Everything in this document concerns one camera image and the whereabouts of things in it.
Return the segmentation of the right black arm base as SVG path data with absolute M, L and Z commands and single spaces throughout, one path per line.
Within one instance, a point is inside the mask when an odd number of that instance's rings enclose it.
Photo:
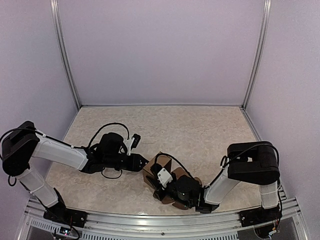
M 280 202 L 276 207 L 265 209 L 262 206 L 242 210 L 238 213 L 241 226 L 249 227 L 259 224 L 264 224 L 271 221 L 278 221 L 282 218 L 282 203 Z

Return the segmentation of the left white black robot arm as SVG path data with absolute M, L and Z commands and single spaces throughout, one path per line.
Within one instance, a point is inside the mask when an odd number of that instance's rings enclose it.
M 140 172 L 149 162 L 142 155 L 132 152 L 140 140 L 138 134 L 123 138 L 118 133 L 109 132 L 98 143 L 91 140 L 87 146 L 74 146 L 39 131 L 33 122 L 25 121 L 1 136 L 0 159 L 3 171 L 19 181 L 43 206 L 50 209 L 50 214 L 57 221 L 63 223 L 70 218 L 69 209 L 60 193 L 44 180 L 30 160 L 46 159 L 85 174 L 100 173 L 106 168 Z

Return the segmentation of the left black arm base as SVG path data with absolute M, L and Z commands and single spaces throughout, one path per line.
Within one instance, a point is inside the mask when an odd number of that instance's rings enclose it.
M 58 202 L 45 210 L 44 219 L 66 224 L 72 227 L 83 228 L 85 226 L 88 213 L 81 210 L 67 208 L 60 193 L 53 188 L 58 197 Z

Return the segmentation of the brown cardboard box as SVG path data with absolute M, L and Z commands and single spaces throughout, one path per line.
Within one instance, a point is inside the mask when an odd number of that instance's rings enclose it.
M 153 190 L 153 198 L 162 204 L 182 210 L 194 208 L 199 203 L 202 182 L 181 164 L 172 170 L 172 161 L 177 160 L 159 152 L 143 167 L 143 181 Z

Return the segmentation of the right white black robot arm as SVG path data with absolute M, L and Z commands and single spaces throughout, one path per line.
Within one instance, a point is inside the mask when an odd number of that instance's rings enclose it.
M 216 210 L 227 194 L 239 183 L 259 186 L 261 206 L 256 210 L 256 218 L 266 222 L 281 208 L 279 206 L 278 182 L 280 180 L 279 152 L 268 141 L 233 143 L 220 161 L 220 172 L 207 185 L 191 175 L 184 165 L 183 174 L 167 170 L 158 163 L 159 157 L 174 157 L 158 153 L 150 166 L 146 180 L 154 189 L 153 196 L 159 201 L 169 197 L 182 208 L 194 208 L 200 213 Z

